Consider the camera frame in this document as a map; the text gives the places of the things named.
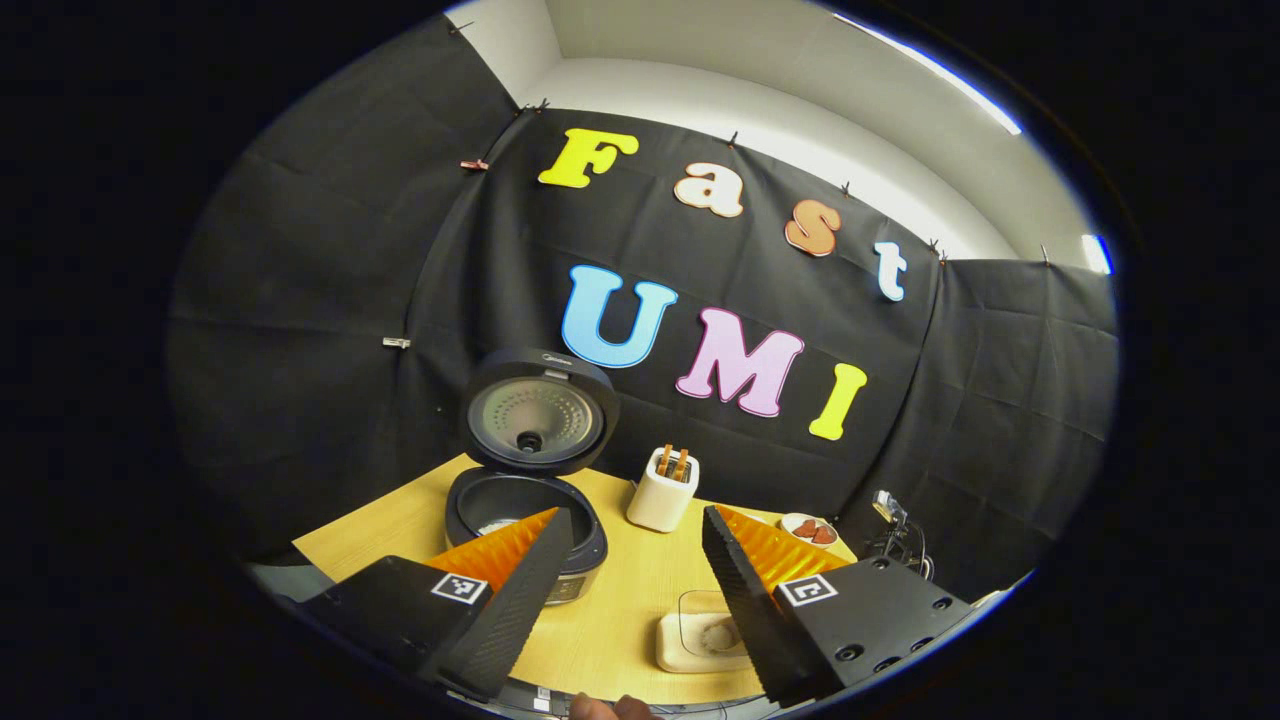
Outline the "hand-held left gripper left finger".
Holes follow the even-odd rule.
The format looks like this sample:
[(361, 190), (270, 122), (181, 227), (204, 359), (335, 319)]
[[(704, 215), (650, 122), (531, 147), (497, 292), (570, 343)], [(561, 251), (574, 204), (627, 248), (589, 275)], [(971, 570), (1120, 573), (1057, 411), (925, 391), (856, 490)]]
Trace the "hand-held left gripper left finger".
[(379, 559), (301, 609), (402, 675), (485, 701), (504, 685), (572, 547), (570, 514), (553, 507), (425, 562)]

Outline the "white round plate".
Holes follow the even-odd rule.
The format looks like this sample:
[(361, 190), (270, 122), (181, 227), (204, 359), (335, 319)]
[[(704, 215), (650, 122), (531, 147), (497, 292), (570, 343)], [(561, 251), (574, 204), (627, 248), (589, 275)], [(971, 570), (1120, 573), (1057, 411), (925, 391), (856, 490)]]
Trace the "white round plate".
[(814, 518), (814, 519), (817, 519), (817, 520), (818, 520), (818, 523), (819, 523), (820, 525), (822, 525), (822, 524), (827, 524), (827, 525), (831, 525), (829, 523), (827, 523), (827, 521), (826, 521), (824, 519), (822, 519), (822, 518), (817, 518), (817, 516), (813, 516), (813, 515), (808, 515), (808, 514), (804, 514), (804, 512), (788, 512), (788, 514), (785, 514), (785, 515), (783, 515), (783, 516), (782, 516), (782, 518), (781, 518), (781, 519), (778, 520), (778, 524), (780, 524), (780, 528), (781, 528), (782, 530), (785, 530), (786, 533), (788, 533), (788, 534), (790, 534), (791, 537), (794, 537), (794, 538), (796, 538), (796, 539), (799, 539), (799, 541), (801, 541), (801, 542), (804, 542), (804, 543), (808, 543), (808, 544), (813, 544), (813, 546), (815, 546), (815, 544), (814, 544), (814, 543), (812, 542), (812, 539), (803, 539), (803, 538), (799, 538), (799, 537), (796, 537), (796, 536), (794, 534), (794, 528), (795, 528), (796, 525), (799, 525), (799, 524), (800, 524), (801, 521), (804, 521), (805, 519), (808, 519), (808, 518)]

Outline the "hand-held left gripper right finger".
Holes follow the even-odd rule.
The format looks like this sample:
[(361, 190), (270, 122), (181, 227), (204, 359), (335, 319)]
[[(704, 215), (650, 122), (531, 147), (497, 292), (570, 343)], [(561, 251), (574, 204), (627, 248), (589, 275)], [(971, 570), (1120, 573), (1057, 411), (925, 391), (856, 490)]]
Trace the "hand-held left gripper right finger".
[(780, 706), (867, 688), (975, 616), (901, 562), (847, 561), (723, 505), (704, 510), (701, 547), (762, 689)]

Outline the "black rice cooker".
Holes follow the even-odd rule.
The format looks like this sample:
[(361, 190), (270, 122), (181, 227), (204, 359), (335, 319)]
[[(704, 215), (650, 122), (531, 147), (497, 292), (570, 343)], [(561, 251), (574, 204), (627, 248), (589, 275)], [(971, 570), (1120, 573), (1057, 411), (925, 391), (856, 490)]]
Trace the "black rice cooker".
[(572, 546), (547, 602), (580, 600), (607, 560), (609, 543), (591, 501), (566, 478), (602, 454), (618, 419), (620, 400), (609, 378), (582, 359), (540, 348), (485, 356), (460, 401), (460, 438), (476, 465), (448, 489), (448, 547), (559, 509), (570, 520)]

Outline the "white toaster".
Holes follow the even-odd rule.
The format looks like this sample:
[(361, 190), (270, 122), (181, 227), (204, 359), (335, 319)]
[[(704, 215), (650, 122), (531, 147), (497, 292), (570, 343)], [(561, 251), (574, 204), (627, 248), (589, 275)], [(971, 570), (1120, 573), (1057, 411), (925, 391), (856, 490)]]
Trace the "white toaster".
[(655, 460), (664, 446), (655, 448), (644, 465), (643, 474), (635, 484), (632, 498), (625, 510), (625, 518), (636, 527), (659, 533), (673, 532), (700, 486), (701, 466), (689, 452), (687, 483), (671, 478), (681, 448), (673, 446), (671, 462), (666, 477), (658, 477)]

